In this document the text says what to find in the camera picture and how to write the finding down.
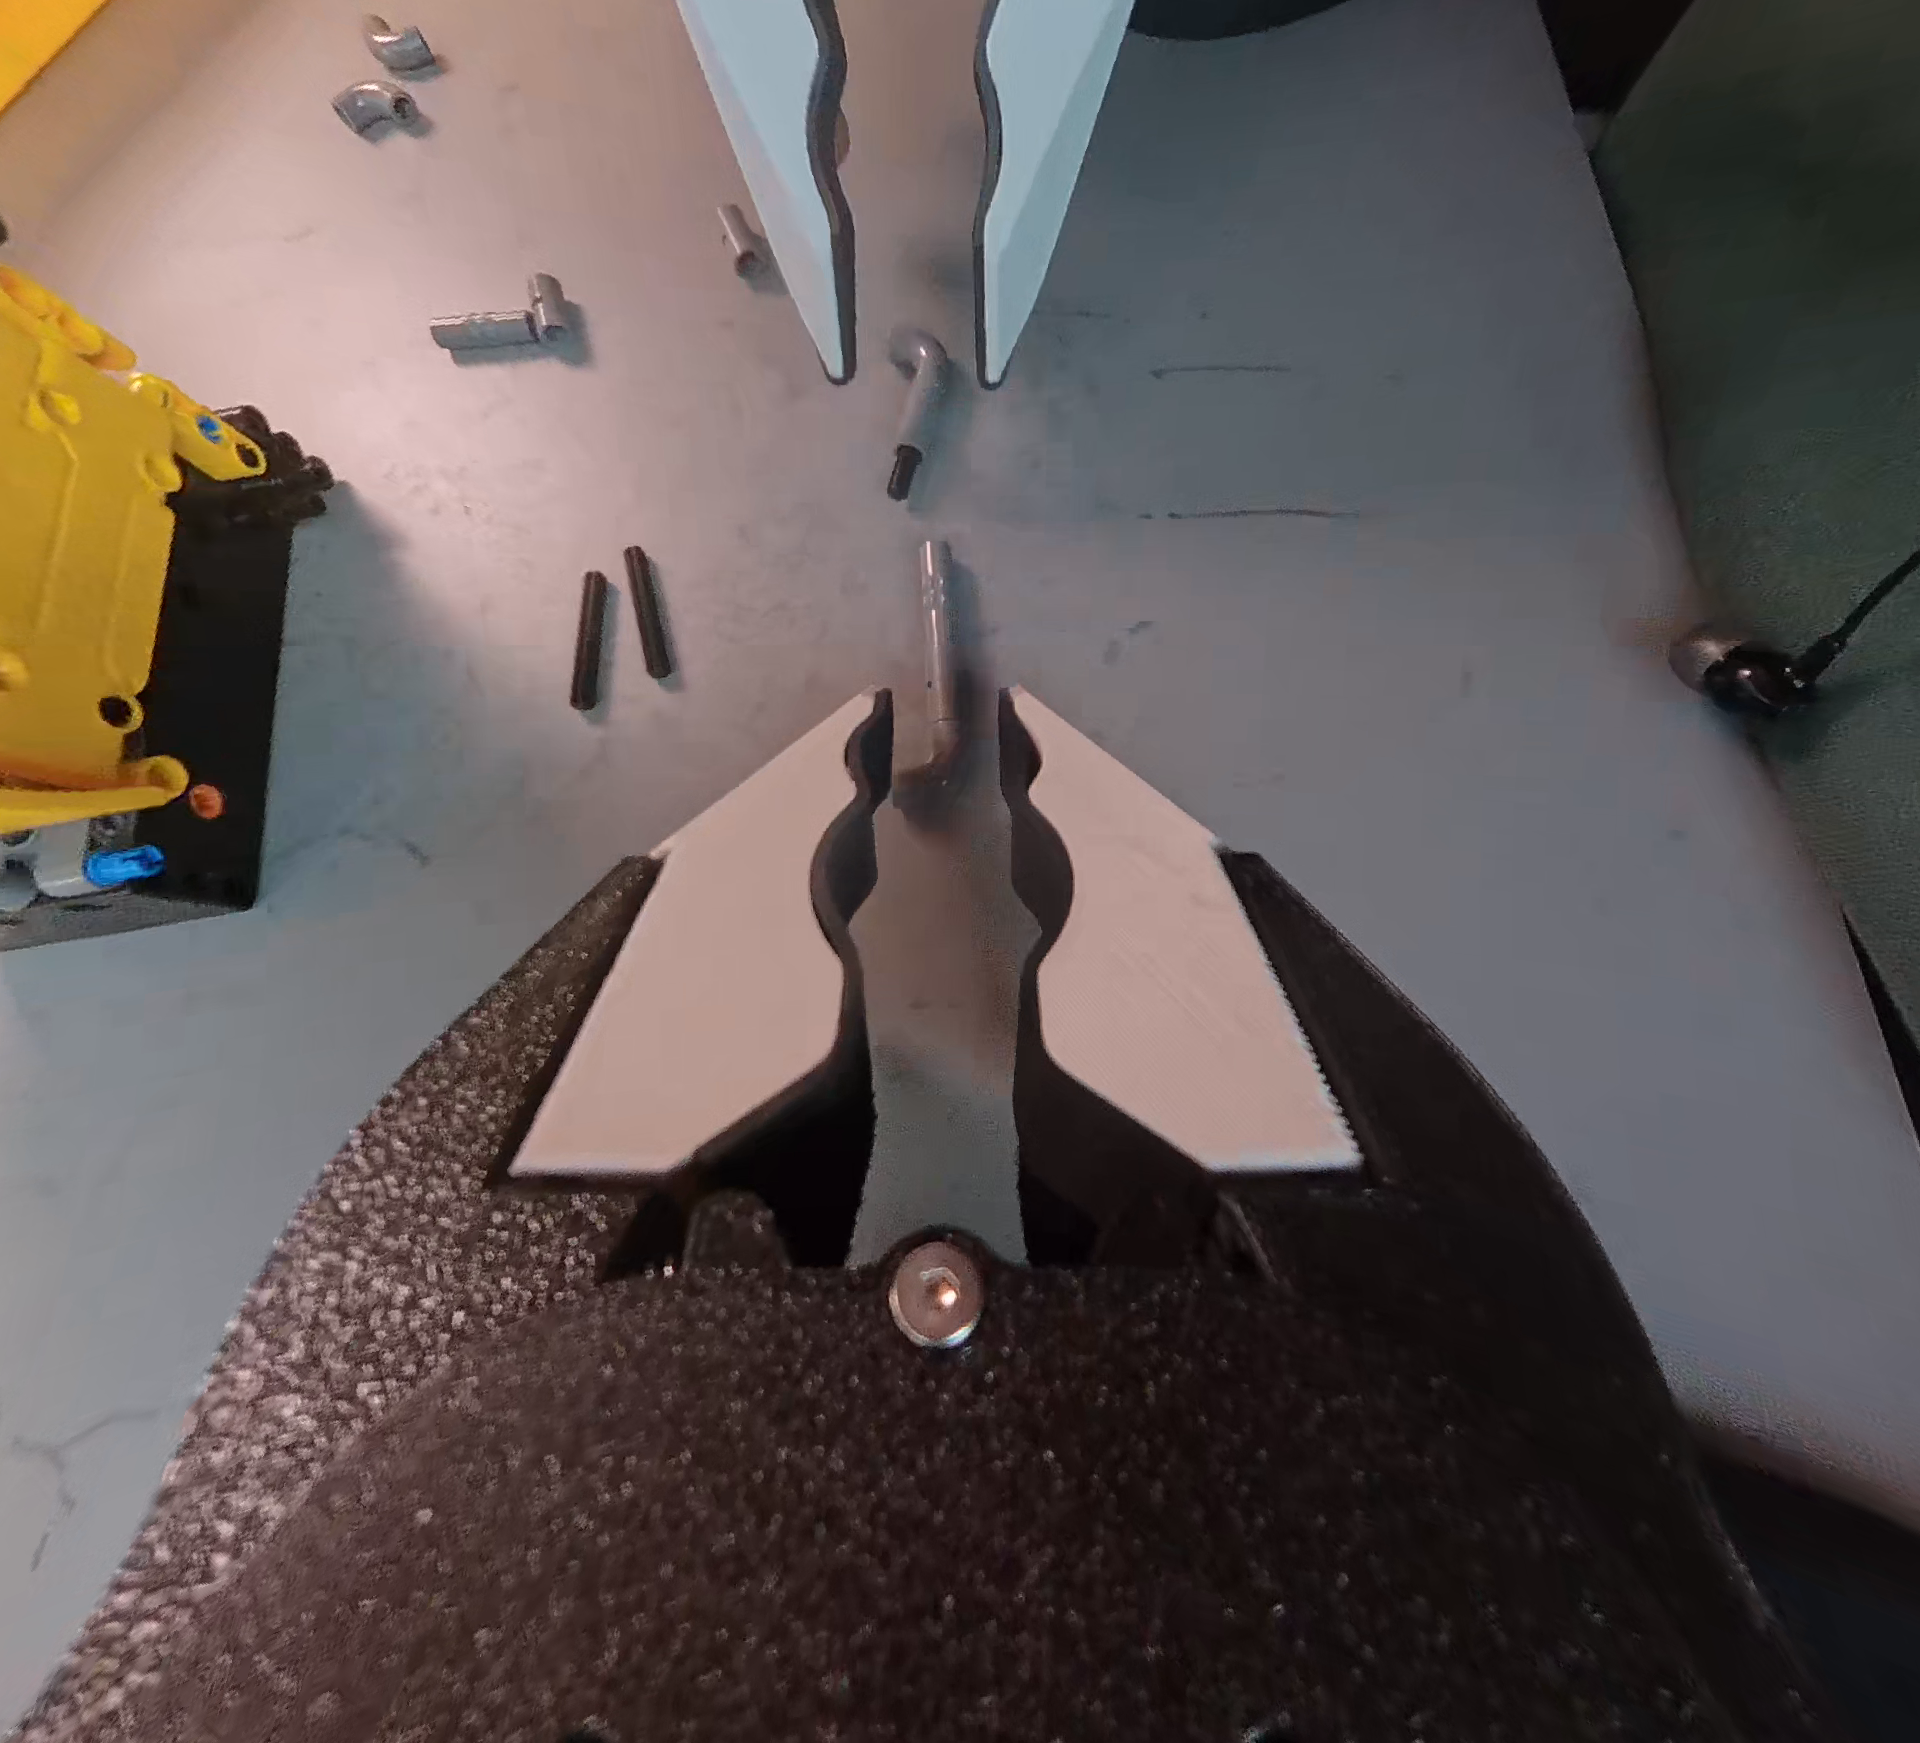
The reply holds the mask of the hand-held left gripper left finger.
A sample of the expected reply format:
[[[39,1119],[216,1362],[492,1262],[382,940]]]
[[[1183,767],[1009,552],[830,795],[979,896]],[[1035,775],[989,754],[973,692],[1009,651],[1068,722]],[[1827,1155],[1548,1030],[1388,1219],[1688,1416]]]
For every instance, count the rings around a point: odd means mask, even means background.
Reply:
[[[621,1264],[690,1262],[721,1190],[755,1197],[797,1264],[848,1264],[876,1157],[851,912],[891,737],[891,692],[863,688],[640,860],[639,912],[505,1148],[511,1186],[639,1190]]]

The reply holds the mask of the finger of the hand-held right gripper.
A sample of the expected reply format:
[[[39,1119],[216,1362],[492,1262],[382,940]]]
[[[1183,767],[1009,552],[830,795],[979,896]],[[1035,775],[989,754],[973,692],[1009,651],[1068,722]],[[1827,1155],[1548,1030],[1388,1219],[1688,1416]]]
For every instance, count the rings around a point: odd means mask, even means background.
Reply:
[[[989,0],[979,30],[984,186],[973,217],[979,385],[1000,385],[1044,292],[1139,0]]]
[[[859,370],[835,0],[679,0],[780,276],[835,385]]]

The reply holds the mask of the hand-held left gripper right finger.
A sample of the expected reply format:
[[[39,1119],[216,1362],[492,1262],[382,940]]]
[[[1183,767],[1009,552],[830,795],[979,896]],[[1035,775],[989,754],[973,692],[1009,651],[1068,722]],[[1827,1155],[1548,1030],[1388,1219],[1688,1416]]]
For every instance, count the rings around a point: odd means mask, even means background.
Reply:
[[[996,714],[1039,934],[1009,1073],[1027,1264],[1183,1272],[1233,1190],[1359,1186],[1364,1135],[1264,940],[1248,865],[1027,688]]]

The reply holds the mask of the yellow lego robot model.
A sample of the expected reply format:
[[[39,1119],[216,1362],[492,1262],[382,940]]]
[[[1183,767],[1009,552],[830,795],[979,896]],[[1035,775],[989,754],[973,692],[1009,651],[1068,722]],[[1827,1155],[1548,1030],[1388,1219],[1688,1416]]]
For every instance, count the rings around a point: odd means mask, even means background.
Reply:
[[[0,274],[0,948],[264,889],[296,528],[334,475]]]

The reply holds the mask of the black wired earphone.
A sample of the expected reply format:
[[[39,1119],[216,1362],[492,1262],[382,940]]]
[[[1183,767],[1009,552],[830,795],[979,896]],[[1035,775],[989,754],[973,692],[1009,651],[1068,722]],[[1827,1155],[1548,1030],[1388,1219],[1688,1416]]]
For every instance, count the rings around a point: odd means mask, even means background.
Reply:
[[[1667,666],[1669,676],[1738,722],[1784,722],[1816,704],[1825,676],[1841,666],[1841,651],[1856,641],[1856,630],[1917,578],[1920,552],[1908,552],[1891,574],[1880,574],[1836,630],[1825,630],[1810,646],[1784,651],[1757,641],[1733,627],[1693,627],[1669,641]]]

